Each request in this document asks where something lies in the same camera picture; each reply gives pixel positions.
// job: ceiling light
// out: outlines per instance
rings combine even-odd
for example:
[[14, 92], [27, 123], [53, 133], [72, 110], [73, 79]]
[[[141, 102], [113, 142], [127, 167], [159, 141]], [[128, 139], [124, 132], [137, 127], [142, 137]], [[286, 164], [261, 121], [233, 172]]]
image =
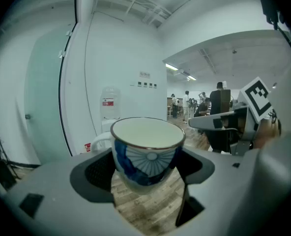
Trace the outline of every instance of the ceiling light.
[[188, 76], [189, 79], [192, 79], [193, 81], [195, 81], [196, 79], [193, 76]]
[[166, 67], [170, 68], [171, 70], [177, 71], [178, 69], [176, 67], [173, 67], [169, 64], [165, 64]]

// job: blue and white cup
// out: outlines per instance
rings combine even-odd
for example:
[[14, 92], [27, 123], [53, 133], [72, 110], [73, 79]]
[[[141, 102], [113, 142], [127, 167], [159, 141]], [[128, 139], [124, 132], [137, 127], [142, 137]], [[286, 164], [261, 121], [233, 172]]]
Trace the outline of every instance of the blue and white cup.
[[126, 118], [113, 123], [111, 131], [91, 143], [110, 140], [119, 176], [133, 192], [147, 194], [158, 188], [176, 166], [185, 133], [168, 121]]

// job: glass door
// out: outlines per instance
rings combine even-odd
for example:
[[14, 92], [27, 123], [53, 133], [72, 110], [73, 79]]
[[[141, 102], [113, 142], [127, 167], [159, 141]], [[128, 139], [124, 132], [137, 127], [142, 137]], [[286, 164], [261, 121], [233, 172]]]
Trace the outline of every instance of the glass door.
[[25, 81], [25, 118], [41, 164], [70, 157], [59, 111], [63, 53], [73, 24], [40, 37], [32, 50]]

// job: red label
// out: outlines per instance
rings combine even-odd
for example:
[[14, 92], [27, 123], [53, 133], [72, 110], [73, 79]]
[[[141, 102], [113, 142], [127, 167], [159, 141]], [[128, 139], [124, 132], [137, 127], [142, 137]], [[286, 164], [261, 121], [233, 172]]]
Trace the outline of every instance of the red label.
[[103, 98], [102, 106], [113, 106], [114, 98]]
[[113, 106], [114, 102], [113, 101], [107, 101], [102, 103], [103, 106]]
[[85, 144], [85, 148], [87, 149], [87, 152], [91, 151], [91, 144]]

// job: blue pattern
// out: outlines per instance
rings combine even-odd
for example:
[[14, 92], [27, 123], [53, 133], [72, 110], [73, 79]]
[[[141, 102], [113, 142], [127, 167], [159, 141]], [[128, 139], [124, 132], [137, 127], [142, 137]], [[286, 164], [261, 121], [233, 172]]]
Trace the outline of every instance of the blue pattern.
[[115, 149], [117, 154], [117, 160], [121, 167], [124, 169], [125, 175], [132, 181], [138, 183], [139, 185], [149, 186], [156, 184], [163, 180], [164, 176], [168, 174], [172, 169], [175, 168], [176, 162], [179, 154], [181, 153], [182, 147], [178, 147], [175, 150], [174, 156], [170, 161], [168, 167], [166, 167], [161, 173], [149, 177], [146, 173], [142, 172], [140, 169], [136, 168], [131, 160], [127, 157], [127, 145], [119, 140], [115, 140]]

